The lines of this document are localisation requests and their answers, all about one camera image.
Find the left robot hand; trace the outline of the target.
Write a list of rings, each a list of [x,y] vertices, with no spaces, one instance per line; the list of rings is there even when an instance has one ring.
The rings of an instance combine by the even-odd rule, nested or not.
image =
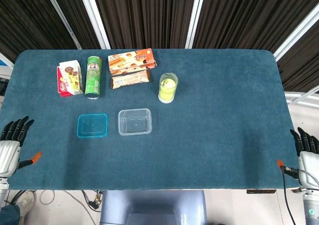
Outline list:
[[[34,123],[28,116],[10,121],[0,133],[0,178],[11,177],[17,169],[35,164],[42,152],[37,152],[32,158],[20,161],[20,151],[29,128]]]

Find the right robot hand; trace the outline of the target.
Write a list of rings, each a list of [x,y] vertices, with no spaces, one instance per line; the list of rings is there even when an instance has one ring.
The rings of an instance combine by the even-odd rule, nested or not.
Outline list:
[[[283,175],[299,181],[301,190],[308,193],[319,192],[319,140],[298,127],[298,131],[290,130],[295,141],[298,168],[287,167],[282,160],[277,165]]]

